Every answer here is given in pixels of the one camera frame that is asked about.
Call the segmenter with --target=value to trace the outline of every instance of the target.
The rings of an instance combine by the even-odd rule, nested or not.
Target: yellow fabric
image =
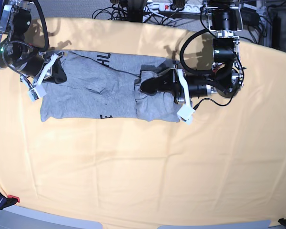
[[[179,58],[193,34],[90,19],[47,24],[53,48],[168,58]],[[29,42],[42,45],[40,26],[29,33]],[[41,100],[32,103],[19,77],[0,70],[0,191],[20,197],[20,206],[106,229],[286,217],[286,53],[246,42],[240,48],[244,88],[228,107],[201,104],[191,126],[135,119],[42,123]],[[207,68],[211,50],[209,36],[199,37],[186,58]]]

